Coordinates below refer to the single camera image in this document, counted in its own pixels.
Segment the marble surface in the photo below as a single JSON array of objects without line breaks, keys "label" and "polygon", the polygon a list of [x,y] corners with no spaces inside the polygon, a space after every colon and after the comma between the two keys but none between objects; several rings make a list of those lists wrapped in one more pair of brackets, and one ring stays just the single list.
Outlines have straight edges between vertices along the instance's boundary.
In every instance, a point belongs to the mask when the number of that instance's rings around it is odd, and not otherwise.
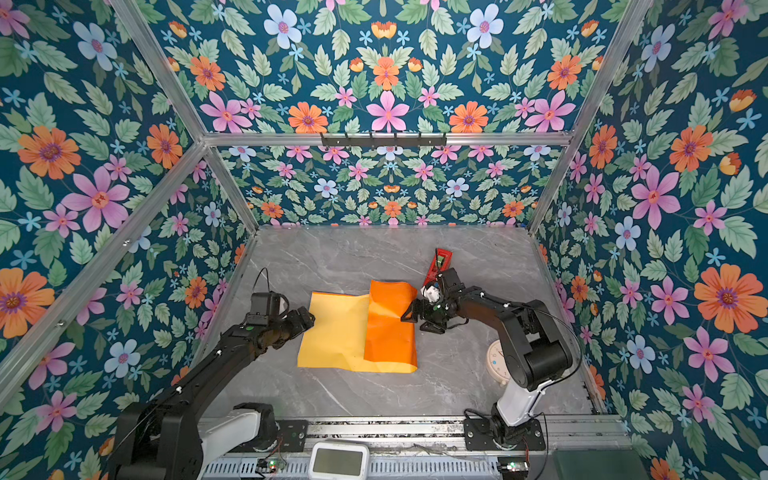
[{"label": "marble surface", "polygon": [[[295,308],[308,306],[313,291],[367,293],[371,280],[420,286],[435,247],[453,252],[452,266],[465,285],[510,300],[540,299],[551,312],[558,311],[523,229],[267,227],[258,236],[222,330],[242,321],[263,266],[269,268],[272,290],[286,295]],[[257,289],[266,289],[264,278]],[[245,368],[207,416],[223,415],[239,402],[271,403],[279,417],[461,415],[465,408],[488,412],[504,390],[485,368],[486,351],[497,338],[493,329],[475,321],[444,335],[417,329],[419,369],[410,374],[299,369],[297,338]],[[581,374],[549,389],[538,409],[590,413]]]}]

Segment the red object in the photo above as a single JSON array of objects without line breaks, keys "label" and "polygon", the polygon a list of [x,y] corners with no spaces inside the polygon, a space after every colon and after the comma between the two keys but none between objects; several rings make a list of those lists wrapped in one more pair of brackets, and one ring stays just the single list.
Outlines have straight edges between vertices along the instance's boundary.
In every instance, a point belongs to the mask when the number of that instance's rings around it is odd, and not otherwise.
[{"label": "red object", "polygon": [[[438,258],[442,258],[442,262],[440,263],[440,267],[437,265]],[[439,272],[442,272],[443,270],[447,270],[451,267],[451,257],[453,257],[453,253],[451,253],[448,250],[443,250],[442,248],[438,248],[435,252],[435,256],[432,258],[432,264],[429,266],[429,273],[427,273],[427,278],[424,280],[424,285],[426,286],[428,283],[432,283],[437,280],[437,274]]]}]

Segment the floral wallpaper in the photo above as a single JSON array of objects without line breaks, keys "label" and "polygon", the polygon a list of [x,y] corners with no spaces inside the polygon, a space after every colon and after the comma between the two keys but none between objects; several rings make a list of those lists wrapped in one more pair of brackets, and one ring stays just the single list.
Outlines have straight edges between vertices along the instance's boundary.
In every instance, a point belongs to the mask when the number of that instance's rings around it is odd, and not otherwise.
[{"label": "floral wallpaper", "polygon": [[137,55],[103,2],[0,2],[0,359],[189,144]]},{"label": "floral wallpaper", "polygon": [[221,153],[263,224],[524,226],[560,150],[289,145]]},{"label": "floral wallpaper", "polygon": [[121,410],[189,372],[248,237],[200,162],[5,407],[0,478],[104,480]]},{"label": "floral wallpaper", "polygon": [[161,1],[151,27],[209,131],[569,129],[627,2],[471,3]]},{"label": "floral wallpaper", "polygon": [[654,480],[768,477],[766,13],[652,10],[538,231]]}]

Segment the yellow cloth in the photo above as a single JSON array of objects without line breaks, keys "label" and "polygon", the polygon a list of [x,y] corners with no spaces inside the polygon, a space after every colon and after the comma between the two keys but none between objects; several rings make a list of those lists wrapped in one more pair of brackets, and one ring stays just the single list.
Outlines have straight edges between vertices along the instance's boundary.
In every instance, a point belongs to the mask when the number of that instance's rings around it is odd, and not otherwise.
[{"label": "yellow cloth", "polygon": [[[315,326],[304,333],[298,367],[379,373],[416,371],[413,324],[400,323],[399,318],[415,298],[415,289],[407,283],[372,282],[371,291],[372,296],[312,294],[310,312],[315,316]],[[402,304],[405,307],[398,313]],[[370,342],[366,342],[367,336],[371,336]]]}]

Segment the clock face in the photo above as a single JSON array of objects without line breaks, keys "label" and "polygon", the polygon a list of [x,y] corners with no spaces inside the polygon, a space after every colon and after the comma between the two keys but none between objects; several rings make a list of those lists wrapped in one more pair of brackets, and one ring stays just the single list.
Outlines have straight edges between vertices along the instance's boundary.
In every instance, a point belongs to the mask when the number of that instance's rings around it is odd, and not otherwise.
[{"label": "clock face", "polygon": [[486,359],[486,366],[491,376],[501,384],[505,385],[510,380],[509,371],[507,370],[507,363],[504,361],[504,353],[502,352],[502,343],[496,340],[488,348],[488,357]]}]

